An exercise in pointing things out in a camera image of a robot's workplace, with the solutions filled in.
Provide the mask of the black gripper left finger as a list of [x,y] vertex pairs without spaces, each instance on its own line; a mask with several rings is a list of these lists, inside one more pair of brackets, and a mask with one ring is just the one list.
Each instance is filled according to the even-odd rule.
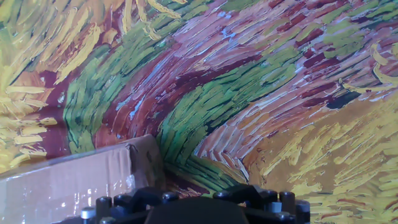
[[143,187],[114,197],[102,196],[96,199],[94,206],[81,210],[80,223],[116,223],[133,214],[148,211],[148,208],[178,199],[178,193],[155,187]]

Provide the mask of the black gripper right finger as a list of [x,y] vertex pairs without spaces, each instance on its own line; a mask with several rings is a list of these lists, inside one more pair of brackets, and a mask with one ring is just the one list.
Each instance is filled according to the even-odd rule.
[[310,203],[297,200],[293,192],[239,184],[215,192],[213,198],[232,203],[244,223],[310,224]]

